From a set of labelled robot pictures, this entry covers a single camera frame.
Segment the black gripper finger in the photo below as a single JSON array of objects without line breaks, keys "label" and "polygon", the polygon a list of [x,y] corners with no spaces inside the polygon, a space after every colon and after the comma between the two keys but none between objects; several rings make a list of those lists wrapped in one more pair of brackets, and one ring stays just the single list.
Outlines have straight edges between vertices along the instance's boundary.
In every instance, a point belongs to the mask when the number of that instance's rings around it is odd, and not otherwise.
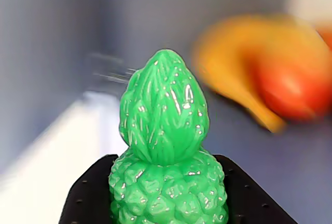
[{"label": "black gripper finger", "polygon": [[117,155],[106,155],[92,164],[72,185],[65,200],[60,224],[114,223],[110,214],[108,176]]},{"label": "black gripper finger", "polygon": [[235,162],[215,155],[225,173],[228,223],[295,224],[296,221]]}]

